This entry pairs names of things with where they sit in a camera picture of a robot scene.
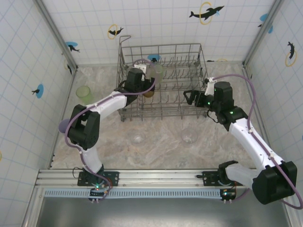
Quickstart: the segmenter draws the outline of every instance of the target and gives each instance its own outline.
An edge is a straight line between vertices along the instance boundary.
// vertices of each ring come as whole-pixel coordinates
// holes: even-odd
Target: metal rail
[[[246,66],[249,64],[249,62],[252,60],[254,54],[256,53],[258,47],[260,46],[262,40],[264,39],[266,33],[269,31],[270,27],[273,24],[273,21],[278,13],[278,11],[280,10],[282,4],[284,3],[284,0],[276,0],[274,1],[268,16],[266,18],[266,20],[264,21],[264,23],[262,24],[262,27],[257,35],[257,37],[255,38],[250,51],[248,52],[247,56],[245,57],[245,60],[243,62],[243,65]]]
[[[112,170],[119,172],[119,183],[115,188],[226,188],[226,187],[205,187],[202,179],[196,178],[202,171],[212,169],[188,169],[188,170]],[[81,170],[52,169],[40,170],[36,188],[91,188],[78,186],[78,176]]]
[[[55,40],[57,41],[60,49],[62,50],[63,55],[65,56],[65,58],[68,62],[68,65],[73,69],[73,71],[75,71],[77,68],[77,64],[76,64],[74,58],[72,57],[71,52],[67,48],[67,45],[66,45],[64,39],[62,38],[57,26],[53,22],[53,19],[51,18],[45,4],[43,3],[42,0],[34,0],[34,4],[40,11],[42,18],[45,20],[46,24],[48,25],[48,28],[50,29]]]

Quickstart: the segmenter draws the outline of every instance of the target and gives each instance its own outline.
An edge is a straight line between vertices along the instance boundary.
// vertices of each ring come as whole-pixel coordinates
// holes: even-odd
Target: purple cup
[[[62,120],[62,121],[59,123],[59,127],[58,127],[59,132],[65,133],[66,128],[67,128],[67,125],[68,125],[69,122],[70,122],[69,119],[64,119],[64,120]]]

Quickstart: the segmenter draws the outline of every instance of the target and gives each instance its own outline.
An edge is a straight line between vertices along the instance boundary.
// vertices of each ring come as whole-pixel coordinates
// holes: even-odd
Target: white tile wall
[[[206,60],[245,58],[274,0],[211,0],[224,6],[208,25],[191,17],[199,13],[198,0],[44,0],[65,41],[78,43],[80,53],[71,52],[78,64],[116,63],[118,39],[131,35],[125,44],[201,43]],[[113,40],[108,29],[124,28]]]
[[[298,167],[297,188],[303,195],[303,1],[286,0],[253,61],[252,81],[275,151]],[[294,43],[297,60],[285,65]]]
[[[21,226],[37,170],[49,163],[71,82],[63,62],[33,1],[1,0],[0,226]],[[40,83],[38,99],[31,91]]]

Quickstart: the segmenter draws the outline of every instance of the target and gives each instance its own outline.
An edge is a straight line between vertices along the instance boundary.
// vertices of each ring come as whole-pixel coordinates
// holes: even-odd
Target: glass cup
[[[194,143],[198,139],[198,134],[191,128],[186,128],[181,132],[181,138],[185,143]]]
[[[131,130],[129,132],[129,139],[134,146],[142,146],[145,144],[145,134],[141,130]]]
[[[154,77],[156,84],[161,83],[163,79],[164,68],[160,64],[156,64],[151,72],[151,77]]]
[[[76,91],[76,96],[85,104],[92,104],[93,96],[88,86],[81,86]]]

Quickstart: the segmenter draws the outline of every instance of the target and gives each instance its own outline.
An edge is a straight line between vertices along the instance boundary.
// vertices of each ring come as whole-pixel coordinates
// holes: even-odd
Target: metal wire basket
[[[180,116],[183,119],[188,115],[206,116],[204,108],[188,105],[183,96],[183,91],[205,90],[203,81],[208,74],[201,44],[122,46],[122,42],[129,38],[130,35],[124,35],[119,39],[117,86],[126,80],[135,60],[147,59],[151,54],[160,56],[157,64],[162,65],[164,73],[161,83],[156,84],[153,97],[138,96],[119,110],[121,121],[135,117],[143,121],[147,117]],[[146,75],[152,70],[148,66]]]

